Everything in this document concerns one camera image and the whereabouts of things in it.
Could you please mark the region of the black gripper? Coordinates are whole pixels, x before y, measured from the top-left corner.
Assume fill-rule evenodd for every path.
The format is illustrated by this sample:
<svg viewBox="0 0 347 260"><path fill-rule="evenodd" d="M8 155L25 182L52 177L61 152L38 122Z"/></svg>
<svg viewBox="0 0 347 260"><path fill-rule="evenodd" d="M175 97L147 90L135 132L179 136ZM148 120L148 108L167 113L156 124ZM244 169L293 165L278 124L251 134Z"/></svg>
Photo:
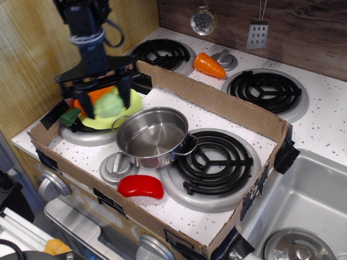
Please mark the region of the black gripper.
<svg viewBox="0 0 347 260"><path fill-rule="evenodd" d="M128 73L126 66L136 64L136 56L108 56L102 43L82 44L79 46L79 51L81 61L78 65L55 78L55 82L61 86L62 96L64 98L75 97L85 114L89 118L95 119L94 108L87 91L105 88L108 82L117 82L118 92L124 106L129 108L133 73ZM115 76L106 80L106 83L98 82L97 77L111 71L115 72Z"/></svg>

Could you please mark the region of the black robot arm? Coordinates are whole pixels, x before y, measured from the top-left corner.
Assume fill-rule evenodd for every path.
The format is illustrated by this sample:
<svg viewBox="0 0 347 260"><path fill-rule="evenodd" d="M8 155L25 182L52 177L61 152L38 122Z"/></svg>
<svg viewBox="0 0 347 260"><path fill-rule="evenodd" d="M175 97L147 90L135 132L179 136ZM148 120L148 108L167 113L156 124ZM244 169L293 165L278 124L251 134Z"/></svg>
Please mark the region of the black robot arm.
<svg viewBox="0 0 347 260"><path fill-rule="evenodd" d="M126 108L130 107L130 89L133 77L139 73L137 57L108 56L104 45L109 44L105 36L104 23L117 30L121 28L108 19L111 12L108 1L55 1L64 24L69 27L69 41L79 49L81 60L72 69L60 74L55 82L60 85L63 98L75 98L89 118L94 118L94 109L89 93L112 85Z"/></svg>

